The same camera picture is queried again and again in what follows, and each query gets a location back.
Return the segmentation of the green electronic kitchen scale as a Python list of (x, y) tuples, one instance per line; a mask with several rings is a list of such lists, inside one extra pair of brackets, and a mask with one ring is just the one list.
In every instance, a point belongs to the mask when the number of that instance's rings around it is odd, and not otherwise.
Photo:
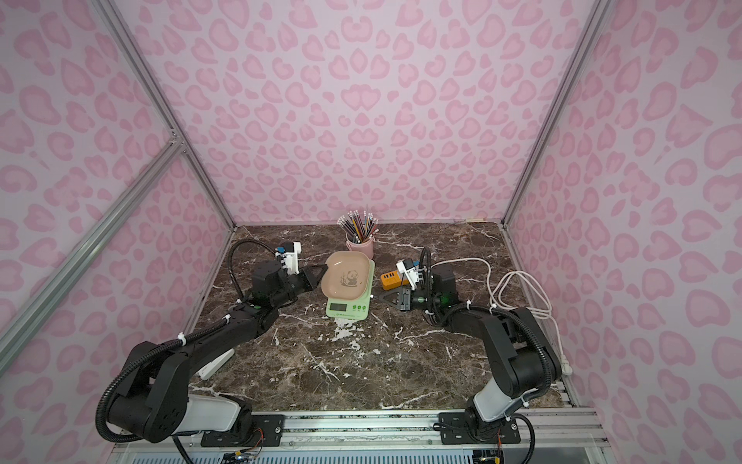
[(369, 278), (358, 278), (356, 284), (356, 286), (326, 282), (322, 284), (323, 293), (328, 298), (326, 306), (328, 317), (355, 321), (367, 319), (372, 284)]

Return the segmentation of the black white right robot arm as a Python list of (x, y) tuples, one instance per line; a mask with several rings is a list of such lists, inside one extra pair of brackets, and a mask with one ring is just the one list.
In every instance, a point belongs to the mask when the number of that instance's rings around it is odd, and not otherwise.
[(526, 307), (481, 307), (459, 298), (449, 263), (434, 263), (428, 249), (419, 259), (396, 263), (401, 285), (381, 296), (399, 311), (419, 310), (433, 327), (479, 339), (491, 379), (468, 403), (472, 426), (513, 421), (522, 408), (545, 396), (563, 375), (562, 360)]

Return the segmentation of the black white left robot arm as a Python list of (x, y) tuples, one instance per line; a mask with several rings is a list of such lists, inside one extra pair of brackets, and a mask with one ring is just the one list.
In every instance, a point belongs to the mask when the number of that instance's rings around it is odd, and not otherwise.
[(159, 443), (181, 435), (204, 432), (223, 443), (247, 442), (255, 432), (252, 408), (232, 396), (195, 396), (191, 378), (229, 350), (270, 330), (281, 309), (297, 303), (303, 293), (317, 289), (328, 265), (302, 267), (298, 243), (270, 250), (243, 289), (234, 269), (234, 255), (247, 244), (229, 249), (226, 264), (238, 301), (216, 322), (162, 343), (141, 342), (131, 350), (121, 372), (100, 397), (95, 413), (98, 435), (110, 443), (145, 440)]

